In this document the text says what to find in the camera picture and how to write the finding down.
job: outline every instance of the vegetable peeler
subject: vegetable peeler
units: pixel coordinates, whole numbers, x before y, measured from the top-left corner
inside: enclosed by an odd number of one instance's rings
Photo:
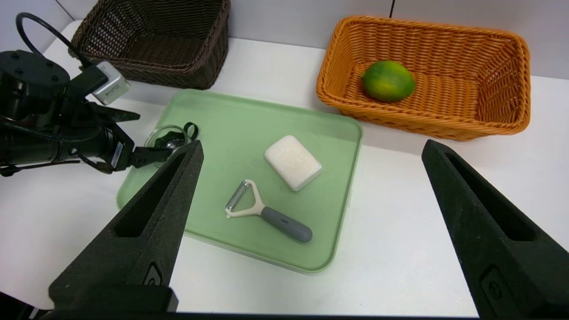
[[[239,200],[241,200],[241,197],[243,197],[245,191],[247,191],[249,187],[253,188],[255,204],[249,209],[233,212],[233,208],[235,208],[235,205],[237,205]],[[237,187],[237,190],[235,190],[235,193],[231,199],[229,199],[229,202],[227,202],[227,206],[225,206],[225,212],[227,213],[227,218],[260,215],[261,218],[270,223],[273,227],[279,229],[283,233],[297,239],[300,242],[306,243],[312,239],[312,230],[310,230],[310,228],[294,220],[293,218],[263,204],[263,201],[261,201],[261,196],[259,195],[259,190],[257,189],[257,185],[252,180],[245,179],[243,182],[241,182],[239,187]]]

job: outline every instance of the lime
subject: lime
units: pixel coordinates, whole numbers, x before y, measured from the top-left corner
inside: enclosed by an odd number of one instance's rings
[[[395,102],[403,100],[415,89],[413,75],[395,61],[383,60],[373,63],[361,77],[365,92],[372,98]]]

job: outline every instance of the brown wicker basket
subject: brown wicker basket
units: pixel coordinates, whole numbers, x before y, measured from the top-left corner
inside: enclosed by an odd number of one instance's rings
[[[368,97],[361,76],[378,60],[403,64],[415,91]],[[408,132],[465,141],[515,134],[530,120],[529,50],[506,31],[373,17],[340,21],[316,93],[342,114]]]
[[[228,50],[229,0],[99,0],[73,36],[130,80],[208,89]]]

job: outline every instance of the orange wicker basket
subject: orange wicker basket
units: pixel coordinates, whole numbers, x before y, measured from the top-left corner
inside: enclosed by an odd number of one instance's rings
[[[432,137],[516,134],[530,121],[529,59],[511,32],[347,17],[332,35],[316,93],[346,116]],[[386,103],[365,94],[361,76],[378,60],[411,71],[411,96]]]

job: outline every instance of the white soap bar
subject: white soap bar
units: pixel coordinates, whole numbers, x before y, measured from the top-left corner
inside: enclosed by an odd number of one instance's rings
[[[265,160],[290,189],[298,191],[320,174],[322,165],[294,136],[282,137],[265,151]]]

